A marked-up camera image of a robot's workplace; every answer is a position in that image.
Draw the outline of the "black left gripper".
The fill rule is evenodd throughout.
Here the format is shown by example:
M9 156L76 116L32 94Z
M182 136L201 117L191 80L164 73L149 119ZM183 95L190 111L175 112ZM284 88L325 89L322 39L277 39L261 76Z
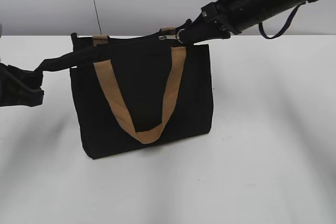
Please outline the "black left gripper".
M42 81L41 72L1 64L1 107L42 105Z

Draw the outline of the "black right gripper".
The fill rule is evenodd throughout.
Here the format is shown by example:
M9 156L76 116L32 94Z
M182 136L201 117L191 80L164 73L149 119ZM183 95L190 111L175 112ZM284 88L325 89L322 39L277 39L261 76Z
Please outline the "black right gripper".
M180 42L194 44L212 39L230 39L257 25L260 0L217 0L201 8L206 22L190 23L180 30Z

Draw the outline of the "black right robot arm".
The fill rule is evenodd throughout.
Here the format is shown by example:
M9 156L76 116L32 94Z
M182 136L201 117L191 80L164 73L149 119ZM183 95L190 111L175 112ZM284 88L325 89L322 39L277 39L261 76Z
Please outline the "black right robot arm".
M202 7L200 15L177 38L184 44L211 39L228 39L232 34L258 26L260 34L266 35L263 22L287 10L292 10L283 28L271 38L283 35L300 6L319 0L217 0Z

